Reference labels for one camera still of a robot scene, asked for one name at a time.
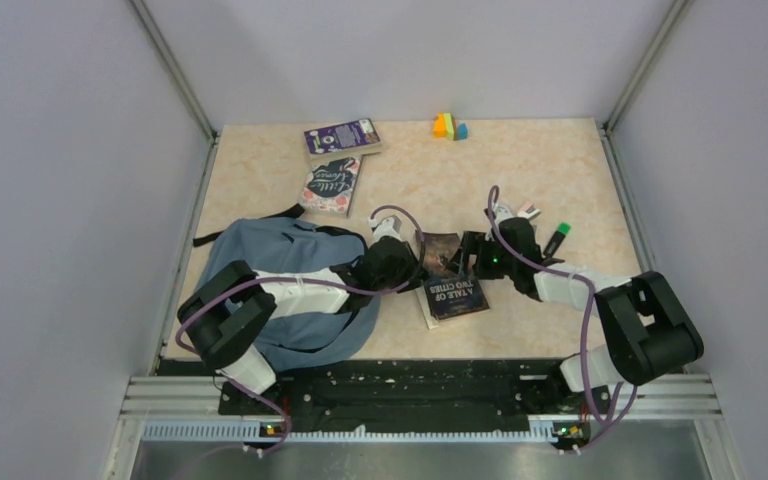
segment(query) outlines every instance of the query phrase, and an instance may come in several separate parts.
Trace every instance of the blue fabric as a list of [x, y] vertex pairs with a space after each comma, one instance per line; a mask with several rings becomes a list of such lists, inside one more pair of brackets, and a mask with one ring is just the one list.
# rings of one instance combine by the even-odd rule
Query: blue fabric
[[[364, 246], [358, 237], [333, 236], [313, 231], [315, 228], [311, 223], [286, 217], [237, 220], [213, 244], [197, 288], [234, 260], [245, 260], [254, 270], [304, 273], [348, 263], [363, 255]], [[277, 372], [346, 360], [369, 338], [380, 305], [381, 298], [373, 298], [348, 326], [351, 313], [276, 318], [266, 324], [255, 346]]]

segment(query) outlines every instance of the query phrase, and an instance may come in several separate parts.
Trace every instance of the white wall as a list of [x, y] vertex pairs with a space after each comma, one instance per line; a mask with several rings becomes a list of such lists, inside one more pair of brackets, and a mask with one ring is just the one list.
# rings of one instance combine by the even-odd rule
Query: white wall
[[149, 0], [215, 125], [606, 118], [671, 0]]
[[618, 140], [748, 476], [768, 478], [768, 2], [695, 2]]
[[99, 476], [205, 152], [124, 1], [0, 1], [0, 480]]

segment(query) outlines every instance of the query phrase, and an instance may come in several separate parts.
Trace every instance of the pen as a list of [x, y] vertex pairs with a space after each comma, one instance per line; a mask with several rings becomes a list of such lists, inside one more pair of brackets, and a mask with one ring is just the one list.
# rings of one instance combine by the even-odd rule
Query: pen
[[566, 222], [558, 225], [557, 230], [555, 230], [555, 233], [552, 234], [552, 238], [549, 239], [549, 243], [546, 244], [546, 248], [543, 249], [544, 257], [551, 258], [555, 256], [555, 252], [558, 251], [558, 247], [561, 246], [561, 242], [563, 242], [567, 237], [570, 228], [572, 227], [570, 227], [570, 225]]

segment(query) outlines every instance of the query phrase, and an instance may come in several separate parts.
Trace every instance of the gray floor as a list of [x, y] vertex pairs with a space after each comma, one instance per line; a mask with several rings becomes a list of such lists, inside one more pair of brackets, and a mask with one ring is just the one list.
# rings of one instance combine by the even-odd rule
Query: gray floor
[[[184, 479], [709, 479], [691, 422], [621, 425], [580, 457], [529, 444], [297, 444], [258, 460], [227, 450]], [[166, 480], [211, 443], [147, 442], [132, 480]]]

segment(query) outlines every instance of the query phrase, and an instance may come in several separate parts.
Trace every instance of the yellow block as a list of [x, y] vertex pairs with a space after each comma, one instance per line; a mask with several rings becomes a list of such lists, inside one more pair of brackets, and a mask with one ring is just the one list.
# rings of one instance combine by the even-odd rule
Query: yellow block
[[434, 129], [431, 131], [434, 138], [443, 138], [446, 136], [446, 119], [442, 113], [437, 114], [437, 120], [434, 122]]
[[446, 138], [449, 140], [455, 139], [455, 121], [452, 120], [451, 113], [444, 113], [443, 118], [446, 120]]

